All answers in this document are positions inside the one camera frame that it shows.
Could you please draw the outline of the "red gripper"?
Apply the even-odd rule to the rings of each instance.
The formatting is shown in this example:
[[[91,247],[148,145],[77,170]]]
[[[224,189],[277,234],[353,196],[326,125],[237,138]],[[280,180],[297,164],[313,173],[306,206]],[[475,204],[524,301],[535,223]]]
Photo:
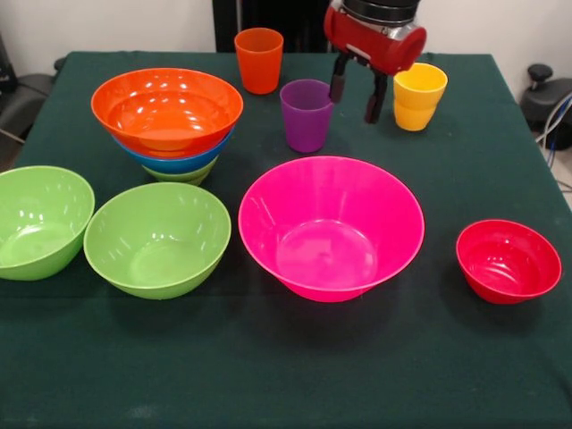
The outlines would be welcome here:
[[[345,70],[354,59],[374,71],[374,92],[364,120],[376,124],[388,88],[388,75],[408,70],[421,55],[425,28],[415,23],[417,4],[330,4],[324,33],[338,50],[329,97],[338,104],[345,87]]]

